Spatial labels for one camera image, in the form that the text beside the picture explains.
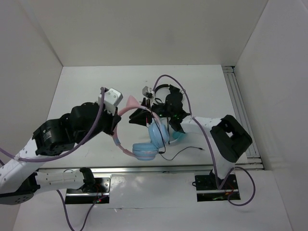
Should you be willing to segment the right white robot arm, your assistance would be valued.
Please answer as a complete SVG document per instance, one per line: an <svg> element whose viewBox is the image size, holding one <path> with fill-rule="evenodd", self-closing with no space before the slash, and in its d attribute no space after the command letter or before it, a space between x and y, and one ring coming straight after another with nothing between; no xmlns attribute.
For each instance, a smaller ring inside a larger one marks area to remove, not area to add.
<svg viewBox="0 0 308 231"><path fill-rule="evenodd" d="M148 129L151 142L133 145L132 152L138 158L158 154L159 149L165 147L169 140L169 133L166 126L156 117L167 118L175 132L203 134L206 139L213 138L222 157L219 163L213 163L210 183L212 187L222 189L228 176L235 169L235 163L252 144L252 138L233 116L226 115L221 119L193 117L183 110L181 100L181 95L175 97L169 95L165 103L146 107L129 96L127 109L135 109L133 117L147 112L148 116L154 120Z"/></svg>

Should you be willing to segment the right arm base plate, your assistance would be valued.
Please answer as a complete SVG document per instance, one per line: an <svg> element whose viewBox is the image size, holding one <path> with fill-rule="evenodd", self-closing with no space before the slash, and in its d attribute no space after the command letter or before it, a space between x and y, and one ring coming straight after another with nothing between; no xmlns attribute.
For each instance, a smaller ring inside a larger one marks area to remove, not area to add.
<svg viewBox="0 0 308 231"><path fill-rule="evenodd" d="M198 202L240 200L239 187L235 174L229 175L222 189L216 186L215 178L210 175L195 175L192 186L196 189Z"/></svg>

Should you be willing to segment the aluminium side rail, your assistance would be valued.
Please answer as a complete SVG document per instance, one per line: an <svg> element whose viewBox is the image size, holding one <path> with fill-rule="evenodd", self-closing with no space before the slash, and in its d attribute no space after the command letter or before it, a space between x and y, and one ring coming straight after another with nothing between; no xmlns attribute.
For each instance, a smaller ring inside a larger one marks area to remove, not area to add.
<svg viewBox="0 0 308 231"><path fill-rule="evenodd" d="M250 145L246 152L246 156L249 160L259 158L260 154L255 143L255 138L249 123L247 112L244 106L243 98L241 96L240 88L234 73L233 66L222 66L222 71L226 80L227 88L231 97L231 102L235 111L235 117L242 125L242 127L248 132L251 136L253 143Z"/></svg>

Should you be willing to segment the pink blue cat-ear headphones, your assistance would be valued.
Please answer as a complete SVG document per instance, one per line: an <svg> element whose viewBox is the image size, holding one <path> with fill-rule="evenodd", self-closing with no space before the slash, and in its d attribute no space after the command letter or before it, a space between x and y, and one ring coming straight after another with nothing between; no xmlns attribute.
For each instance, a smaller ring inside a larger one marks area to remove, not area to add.
<svg viewBox="0 0 308 231"><path fill-rule="evenodd" d="M121 145L121 142L117 134L117 127L115 127L113 130L114 132L114 134L112 135L113 141L115 145L124 154L128 156L134 157L141 161L153 160L155 159L156 155L160 153L159 150L161 148L165 148L166 143L169 142L169 133L167 131L166 126L162 124L162 122L160 121L158 115L151 109L147 108L146 106L140 105L139 102L131 95L128 97L126 107L120 110L118 112L118 115L122 116L123 114L133 109L141 109L146 112L149 112L152 118L154 119L154 122L152 122L148 128L150 141L143 143L135 143L132 146L132 150L129 151L128 149L124 148Z"/></svg>

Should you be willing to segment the white teal cat-ear headphones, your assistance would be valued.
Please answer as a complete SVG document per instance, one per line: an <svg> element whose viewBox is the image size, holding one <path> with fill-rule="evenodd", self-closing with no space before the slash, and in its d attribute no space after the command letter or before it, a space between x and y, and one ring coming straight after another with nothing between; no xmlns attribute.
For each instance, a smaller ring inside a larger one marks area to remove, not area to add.
<svg viewBox="0 0 308 231"><path fill-rule="evenodd" d="M172 129L170 124L169 124L169 120L167 118L161 118L160 121L167 128L167 132L169 134L168 145L174 146L174 145L180 143L187 136L187 134L185 134L185 133L177 132L174 129Z"/></svg>

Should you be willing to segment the aluminium table edge rail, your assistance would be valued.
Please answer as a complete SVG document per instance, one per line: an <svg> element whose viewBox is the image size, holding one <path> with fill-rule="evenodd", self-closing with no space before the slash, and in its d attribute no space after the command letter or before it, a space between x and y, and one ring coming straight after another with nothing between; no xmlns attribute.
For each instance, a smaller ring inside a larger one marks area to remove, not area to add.
<svg viewBox="0 0 308 231"><path fill-rule="evenodd" d="M251 162L248 164L239 164L238 166L246 170L264 170L261 162ZM94 167L91 168L94 175L100 174L138 174L138 173L184 173L184 172L207 172L213 167L210 165L186 165L186 166L150 166L150 167ZM41 168L38 171L42 173L62 173L67 168Z"/></svg>

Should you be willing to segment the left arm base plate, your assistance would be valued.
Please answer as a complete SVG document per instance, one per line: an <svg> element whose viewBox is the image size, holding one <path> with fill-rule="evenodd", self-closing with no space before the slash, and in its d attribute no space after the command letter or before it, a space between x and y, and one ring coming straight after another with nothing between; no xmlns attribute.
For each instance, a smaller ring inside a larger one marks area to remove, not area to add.
<svg viewBox="0 0 308 231"><path fill-rule="evenodd" d="M67 189L65 193L66 205L85 205L85 204L108 204L110 201L111 177L95 177L95 184L85 191L78 189Z"/></svg>

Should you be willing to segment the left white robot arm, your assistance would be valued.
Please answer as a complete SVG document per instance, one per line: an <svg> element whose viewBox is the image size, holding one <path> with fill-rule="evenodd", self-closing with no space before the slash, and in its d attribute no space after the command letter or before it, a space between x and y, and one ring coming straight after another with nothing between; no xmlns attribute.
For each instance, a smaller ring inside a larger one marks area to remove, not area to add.
<svg viewBox="0 0 308 231"><path fill-rule="evenodd" d="M47 120L33 133L27 145L0 168L0 203L18 205L34 195L59 190L93 190L96 181L90 168L42 173L38 169L49 160L72 153L101 132L113 135L121 117L98 103L83 103L58 119Z"/></svg>

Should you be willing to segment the black headphones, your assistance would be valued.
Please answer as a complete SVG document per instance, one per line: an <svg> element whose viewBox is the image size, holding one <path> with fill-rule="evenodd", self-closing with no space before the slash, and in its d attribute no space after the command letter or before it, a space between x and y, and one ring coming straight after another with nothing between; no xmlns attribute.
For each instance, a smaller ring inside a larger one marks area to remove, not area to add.
<svg viewBox="0 0 308 231"><path fill-rule="evenodd" d="M179 88L171 85L171 84L162 84L157 86L154 89L154 94L156 94L159 90L167 88L169 90L169 94L165 97L164 104L174 105L180 104L183 101L183 93Z"/></svg>

